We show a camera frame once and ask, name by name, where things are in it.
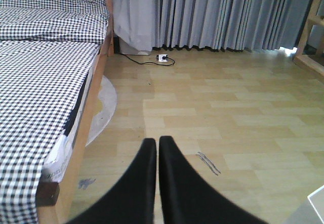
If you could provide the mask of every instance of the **gray rug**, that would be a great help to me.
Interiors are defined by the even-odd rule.
[[[101,80],[98,99],[87,145],[89,145],[106,128],[116,109],[116,90],[105,76],[103,76]]]

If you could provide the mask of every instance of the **black cable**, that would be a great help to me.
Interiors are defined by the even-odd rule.
[[[176,61],[173,60],[173,59],[170,58],[170,57],[166,57],[165,59],[169,59],[169,60],[171,60],[172,63],[170,63],[170,64],[159,64],[159,63],[152,62],[152,61],[148,61],[148,62],[138,62],[138,61],[135,61],[135,60],[133,60],[132,58],[130,58],[128,55],[125,55],[125,54],[122,54],[122,53],[117,53],[117,54],[122,55],[122,56],[125,56],[125,57],[127,57],[128,59],[130,59],[131,61],[133,61],[133,62],[135,62],[135,63],[137,63],[137,64],[139,64],[139,65],[173,66],[173,65],[176,63]]]

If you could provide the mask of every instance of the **mattress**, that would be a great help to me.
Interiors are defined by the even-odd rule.
[[[64,125],[108,16],[105,0],[0,0],[0,223],[37,223],[43,164],[70,155]]]
[[[89,70],[89,73],[80,89],[78,100],[74,109],[69,114],[68,122],[64,125],[62,134],[54,144],[50,153],[44,161],[40,182],[56,182],[60,183],[63,180],[65,171],[70,161],[73,146],[75,143],[78,123],[81,119],[84,104],[89,91],[90,82],[93,76],[94,63]]]

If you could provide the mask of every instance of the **checkered bedsheet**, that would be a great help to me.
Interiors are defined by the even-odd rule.
[[[69,41],[0,42],[0,223],[37,223],[44,157],[98,49]]]
[[[37,223],[43,161],[108,16],[105,0],[0,0],[0,223]]]

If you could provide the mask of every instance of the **laminate floor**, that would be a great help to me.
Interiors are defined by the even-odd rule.
[[[105,75],[116,88],[117,109],[86,148],[79,179],[95,181],[76,190],[71,216],[109,190],[145,137],[173,136],[211,186],[270,224],[283,223],[324,184],[324,84],[309,72],[279,51],[161,50],[133,58],[154,61],[159,53],[176,64],[110,58]],[[158,224],[160,206],[157,185]]]

